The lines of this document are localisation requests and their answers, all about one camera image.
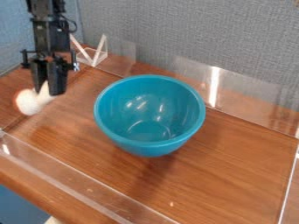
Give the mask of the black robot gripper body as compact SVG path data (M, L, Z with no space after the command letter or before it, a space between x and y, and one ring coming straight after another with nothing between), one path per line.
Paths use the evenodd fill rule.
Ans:
M67 62L67 67L69 70L77 71L79 63L71 49L71 34L78 30L71 29L71 24L78 25L77 22L66 17L32 17L31 22L35 48L22 50L23 68L31 67L30 54L36 56L36 60L46 60L49 56L53 56L55 60L65 60L59 58L57 53L70 53L71 63Z

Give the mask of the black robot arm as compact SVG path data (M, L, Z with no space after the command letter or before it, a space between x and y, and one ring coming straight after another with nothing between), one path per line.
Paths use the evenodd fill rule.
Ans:
M81 64L75 50L71 48L70 23L66 18L65 0L26 0L28 12L32 14L32 33L35 48L22 50L22 66L32 72L34 88L42 92L49 82L50 95L63 95L67 91L69 71L79 71Z

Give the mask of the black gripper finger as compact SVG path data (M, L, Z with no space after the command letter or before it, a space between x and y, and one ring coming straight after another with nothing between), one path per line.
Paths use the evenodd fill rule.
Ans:
M35 91L40 92L43 83L47 81L47 60L35 59L31 63L32 81Z
M47 66L50 94L63 95L67 90L69 67L66 60L55 60Z

